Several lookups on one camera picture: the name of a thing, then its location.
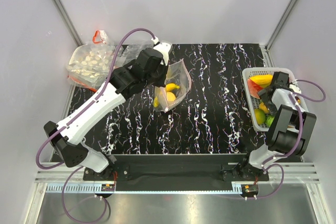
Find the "yellow banana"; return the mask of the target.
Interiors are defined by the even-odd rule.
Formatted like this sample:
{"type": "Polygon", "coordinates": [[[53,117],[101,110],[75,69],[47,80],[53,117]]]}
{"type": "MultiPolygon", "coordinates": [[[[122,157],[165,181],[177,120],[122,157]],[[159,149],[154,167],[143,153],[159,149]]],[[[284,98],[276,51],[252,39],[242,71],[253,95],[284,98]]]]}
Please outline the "yellow banana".
{"type": "MultiPolygon", "coordinates": [[[[174,83],[169,83],[165,87],[166,93],[167,92],[173,92],[174,90],[179,90],[179,89],[180,89],[180,86],[178,86],[177,84],[174,84],[174,83]]],[[[154,105],[155,108],[157,108],[160,105],[159,100],[158,100],[158,96],[155,96],[154,101],[153,101],[153,105],[154,105]]]]}

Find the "clear dotted zip bag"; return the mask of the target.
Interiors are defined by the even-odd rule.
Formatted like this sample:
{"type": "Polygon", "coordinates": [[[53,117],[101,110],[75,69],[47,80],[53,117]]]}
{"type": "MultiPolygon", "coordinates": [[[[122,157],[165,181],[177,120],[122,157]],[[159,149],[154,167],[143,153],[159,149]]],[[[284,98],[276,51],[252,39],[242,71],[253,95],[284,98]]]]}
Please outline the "clear dotted zip bag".
{"type": "Polygon", "coordinates": [[[165,79],[165,87],[169,83],[174,83],[180,86],[179,90],[173,91],[173,93],[176,96],[176,100],[174,102],[168,102],[165,88],[155,87],[154,98],[155,96],[158,96],[158,100],[160,103],[160,105],[157,108],[154,107],[155,111],[157,112],[166,113],[175,108],[186,98],[187,93],[191,89],[192,85],[191,77],[185,66],[183,59],[169,65],[165,79]]]}

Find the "yellow lemon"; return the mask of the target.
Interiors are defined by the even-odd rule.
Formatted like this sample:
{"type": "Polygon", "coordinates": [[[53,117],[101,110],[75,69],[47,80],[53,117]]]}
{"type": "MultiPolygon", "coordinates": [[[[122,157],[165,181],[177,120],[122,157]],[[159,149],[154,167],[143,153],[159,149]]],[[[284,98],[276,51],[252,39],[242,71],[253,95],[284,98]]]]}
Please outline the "yellow lemon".
{"type": "Polygon", "coordinates": [[[166,97],[168,102],[174,102],[176,100],[176,96],[173,92],[167,92],[166,97]]]}

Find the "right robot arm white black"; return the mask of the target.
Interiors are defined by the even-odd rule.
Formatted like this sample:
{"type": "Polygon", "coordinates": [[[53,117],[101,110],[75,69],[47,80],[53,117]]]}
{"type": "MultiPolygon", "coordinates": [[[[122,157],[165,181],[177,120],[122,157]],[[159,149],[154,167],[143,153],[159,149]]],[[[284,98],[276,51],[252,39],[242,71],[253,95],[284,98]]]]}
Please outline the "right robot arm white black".
{"type": "Polygon", "coordinates": [[[234,168],[234,175],[254,179],[275,166],[276,161],[305,153],[317,117],[304,108],[303,94],[296,92],[298,89],[288,73],[276,71],[270,85],[258,92],[275,118],[265,144],[247,153],[234,168]]]}

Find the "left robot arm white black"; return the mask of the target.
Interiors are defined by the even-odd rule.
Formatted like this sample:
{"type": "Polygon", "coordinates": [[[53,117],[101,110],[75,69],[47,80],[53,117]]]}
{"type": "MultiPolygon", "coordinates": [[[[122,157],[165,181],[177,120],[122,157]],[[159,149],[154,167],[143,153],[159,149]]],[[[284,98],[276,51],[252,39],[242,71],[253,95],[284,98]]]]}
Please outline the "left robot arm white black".
{"type": "Polygon", "coordinates": [[[58,123],[45,124],[51,145],[67,167],[84,166],[103,180],[113,175],[113,161],[82,140],[106,114],[127,99],[151,84],[164,86],[170,52],[168,44],[141,50],[136,59],[114,69],[109,80],[73,114],[58,123]]]}

